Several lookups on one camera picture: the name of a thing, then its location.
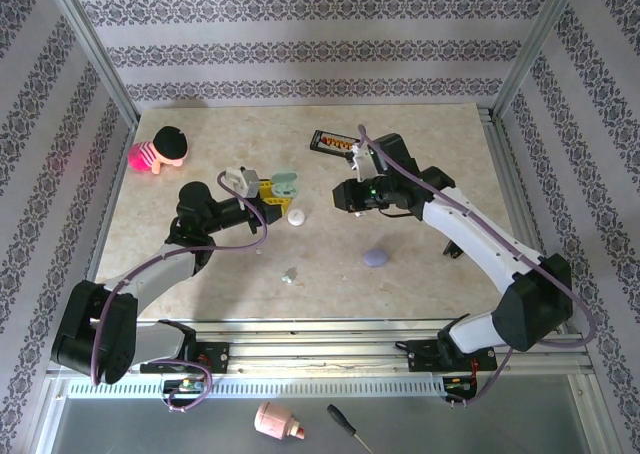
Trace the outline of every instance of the white ball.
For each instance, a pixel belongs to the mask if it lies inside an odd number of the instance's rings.
[[[306,218],[307,216],[300,209],[291,209],[287,214],[287,220],[292,226],[301,226]]]

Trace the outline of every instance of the metal frame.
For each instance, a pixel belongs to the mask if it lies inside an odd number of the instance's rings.
[[[127,139],[125,141],[125,146],[123,149],[123,153],[129,152],[129,148],[133,144],[133,141],[136,138],[136,130],[138,128],[138,121],[135,122],[133,126],[129,128],[127,132]],[[124,182],[124,174],[127,169],[127,156],[126,154],[120,158],[120,162],[118,163],[118,168],[116,170],[115,180],[113,182],[113,187],[111,192],[109,193],[109,200],[107,201],[107,208],[104,213],[104,218],[102,219],[102,224],[100,225],[100,232],[98,233],[98,239],[96,241],[96,248],[93,251],[93,255],[90,259],[89,269],[87,270],[87,279],[95,280],[98,274],[98,268],[100,267],[100,259],[102,258],[102,252],[104,251],[104,246],[107,243],[107,235],[109,233],[109,228],[111,227],[111,221],[113,220],[113,214],[116,210],[116,202],[118,202],[118,196],[120,195],[120,189],[122,188],[122,183]]]
[[[449,320],[388,319],[388,320],[250,320],[250,321],[182,321],[196,329],[203,341],[230,343],[229,372],[223,376],[229,385],[255,385],[271,382],[283,385],[336,385],[367,383],[440,382],[440,376],[410,373],[404,353],[394,348],[402,339],[432,339]],[[153,321],[140,322],[142,326]],[[553,334],[548,339],[575,340],[579,335]],[[505,347],[496,348],[501,362]],[[448,373],[447,376],[469,373]],[[534,346],[526,353],[515,353],[503,375],[560,375],[568,376],[574,388],[576,406],[589,445],[594,453],[619,452],[619,444],[610,423],[602,394],[595,381],[591,359],[582,348],[554,349]],[[166,378],[181,377],[166,375]],[[157,384],[158,376],[140,374],[136,369],[123,380],[127,385]],[[42,391],[40,418],[34,422],[28,452],[48,452],[53,445],[64,402],[70,387],[78,382],[89,386],[86,376],[52,365]],[[103,391],[83,393],[82,397],[148,398],[148,392],[125,387],[105,387]],[[220,392],[211,397],[246,397],[242,389]],[[305,390],[287,392],[289,397],[305,397]],[[417,392],[412,396],[438,395],[436,392]]]
[[[137,127],[140,113],[135,107],[126,86],[116,72],[106,49],[96,34],[91,21],[79,0],[55,0],[74,29],[85,54],[93,64],[109,95],[118,106],[127,127]]]
[[[515,96],[520,84],[524,80],[529,68],[540,52],[551,29],[562,14],[569,0],[546,0],[540,14],[536,17],[533,27],[522,44],[513,66],[509,70],[500,91],[493,103],[493,115],[502,117],[509,109],[509,104]]]
[[[503,194],[513,235],[520,242],[540,252],[540,241],[527,207],[524,190],[518,182],[518,173],[506,144],[506,135],[502,124],[499,119],[488,121],[486,118],[485,115],[482,127],[496,169],[498,184]]]

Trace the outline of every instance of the white cable tray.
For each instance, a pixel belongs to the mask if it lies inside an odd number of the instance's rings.
[[[67,397],[71,399],[158,398],[158,380],[123,379],[117,384],[91,385],[89,379],[69,383]],[[344,378],[344,379],[233,379],[215,380],[209,397],[218,399],[272,399],[318,397],[428,397],[442,396],[444,384],[440,377],[423,378]]]

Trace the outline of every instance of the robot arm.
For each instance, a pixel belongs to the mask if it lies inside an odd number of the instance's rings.
[[[255,171],[235,171],[241,194],[263,216],[267,224],[275,222],[286,211],[287,203],[269,195]],[[98,377],[108,384],[120,380],[132,365],[156,359],[195,361],[199,346],[193,329],[177,322],[161,320],[153,326],[137,328],[138,315],[166,290],[197,274],[211,258],[211,250],[185,251],[165,257],[167,253],[202,246],[215,246],[210,234],[247,223],[255,234],[260,221],[232,197],[215,201],[201,182],[186,184],[179,194],[177,217],[169,236],[160,249],[144,262],[104,284],[81,281],[71,292],[67,307],[53,343],[51,359],[83,374],[90,374],[91,351],[96,336],[95,320],[115,286],[129,273],[158,256],[162,260],[150,264],[118,292],[103,326],[100,343]]]
[[[528,260],[570,286],[570,268],[561,256],[556,254],[545,259],[539,252],[518,243],[474,207],[440,169],[429,167],[420,171],[400,135],[389,134],[376,142],[410,173],[473,211]],[[438,350],[445,364],[447,359],[469,356],[479,349],[502,344],[526,351],[571,317],[571,300],[515,258],[470,216],[398,173],[366,146],[354,146],[347,159],[357,171],[358,179],[349,179],[334,189],[336,207],[347,212],[384,210],[391,205],[408,210],[418,220],[445,234],[471,257],[502,295],[495,310],[461,318],[440,333]]]

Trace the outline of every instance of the pink bottle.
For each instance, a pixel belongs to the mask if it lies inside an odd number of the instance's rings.
[[[295,436],[304,439],[304,429],[295,420],[291,411],[272,402],[263,402],[254,423],[256,431],[276,439],[284,439],[285,436]]]

